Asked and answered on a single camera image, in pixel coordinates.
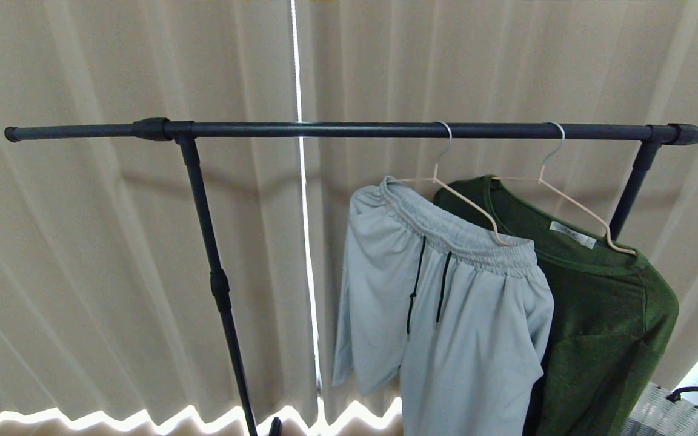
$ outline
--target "light gray shorts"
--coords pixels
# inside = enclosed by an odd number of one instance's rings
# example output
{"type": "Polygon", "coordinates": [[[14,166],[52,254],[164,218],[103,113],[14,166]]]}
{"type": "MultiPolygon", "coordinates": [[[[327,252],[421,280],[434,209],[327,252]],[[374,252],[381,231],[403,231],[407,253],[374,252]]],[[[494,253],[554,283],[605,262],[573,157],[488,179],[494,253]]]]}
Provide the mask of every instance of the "light gray shorts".
{"type": "Polygon", "coordinates": [[[405,434],[521,434],[554,310],[533,241],[391,180],[351,198],[333,384],[399,373],[405,434]]]}

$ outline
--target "clothing label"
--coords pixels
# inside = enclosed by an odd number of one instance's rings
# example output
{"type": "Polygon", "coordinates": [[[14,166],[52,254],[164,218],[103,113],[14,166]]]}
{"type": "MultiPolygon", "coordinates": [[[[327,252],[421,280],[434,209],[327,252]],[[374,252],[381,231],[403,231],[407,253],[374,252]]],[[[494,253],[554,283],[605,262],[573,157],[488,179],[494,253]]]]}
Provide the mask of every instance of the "clothing label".
{"type": "Polygon", "coordinates": [[[574,241],[579,243],[582,246],[585,246],[586,248],[589,248],[590,250],[594,248],[594,245],[596,243],[596,239],[593,237],[584,235],[584,234],[579,234],[578,232],[574,231],[570,227],[564,226],[560,223],[557,223],[556,221],[551,221],[551,226],[548,227],[549,230],[555,231],[555,232],[560,232],[563,234],[568,235],[568,237],[571,237],[574,241]]]}

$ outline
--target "shirt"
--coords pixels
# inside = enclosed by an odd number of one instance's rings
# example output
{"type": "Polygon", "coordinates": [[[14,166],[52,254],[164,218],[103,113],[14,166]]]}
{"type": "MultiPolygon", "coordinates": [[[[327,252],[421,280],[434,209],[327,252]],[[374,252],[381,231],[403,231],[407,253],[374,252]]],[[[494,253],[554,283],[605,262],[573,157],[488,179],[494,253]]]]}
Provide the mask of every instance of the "shirt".
{"type": "MultiPolygon", "coordinates": [[[[500,232],[535,242],[554,296],[545,375],[532,391],[524,434],[620,433],[670,340],[678,315],[673,290],[641,253],[613,251],[603,237],[538,210],[492,176],[449,186],[487,211],[500,232]]],[[[443,188],[434,203],[492,228],[443,188]]]]}

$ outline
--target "drawstring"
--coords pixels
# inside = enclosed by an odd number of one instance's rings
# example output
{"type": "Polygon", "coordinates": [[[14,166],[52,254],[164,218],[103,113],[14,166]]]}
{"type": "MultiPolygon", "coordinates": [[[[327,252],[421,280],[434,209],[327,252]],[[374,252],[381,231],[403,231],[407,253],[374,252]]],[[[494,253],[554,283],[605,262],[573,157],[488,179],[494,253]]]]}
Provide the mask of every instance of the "drawstring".
{"type": "Polygon", "coordinates": [[[451,260],[451,251],[446,256],[446,265],[444,265],[444,276],[440,280],[440,300],[438,300],[438,313],[435,315],[435,323],[440,322],[440,307],[444,304],[444,293],[446,291],[446,271],[448,271],[448,262],[451,260]]]}
{"type": "Polygon", "coordinates": [[[416,281],[413,284],[413,292],[409,295],[411,303],[408,306],[408,318],[405,319],[405,333],[411,334],[411,310],[413,310],[413,299],[416,298],[416,288],[419,286],[419,274],[422,272],[422,257],[424,257],[424,246],[427,245],[427,237],[422,237],[422,251],[419,252],[419,267],[416,268],[416,281]]]}

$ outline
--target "clothing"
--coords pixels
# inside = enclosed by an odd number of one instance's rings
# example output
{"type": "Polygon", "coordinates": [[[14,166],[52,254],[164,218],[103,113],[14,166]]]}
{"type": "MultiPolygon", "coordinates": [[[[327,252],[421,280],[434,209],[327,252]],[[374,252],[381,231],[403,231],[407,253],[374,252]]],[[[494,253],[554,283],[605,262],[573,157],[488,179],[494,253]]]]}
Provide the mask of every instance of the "clothing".
{"type": "MultiPolygon", "coordinates": [[[[524,434],[620,433],[675,326],[673,290],[642,254],[613,251],[603,237],[538,210],[492,176],[450,186],[485,209],[504,234],[535,241],[554,295],[545,375],[533,389],[524,434]]],[[[434,203],[491,228],[447,190],[434,203]]]]}
{"type": "Polygon", "coordinates": [[[399,372],[406,435],[518,436],[553,312],[534,243],[391,181],[351,198],[333,384],[399,372]]]}

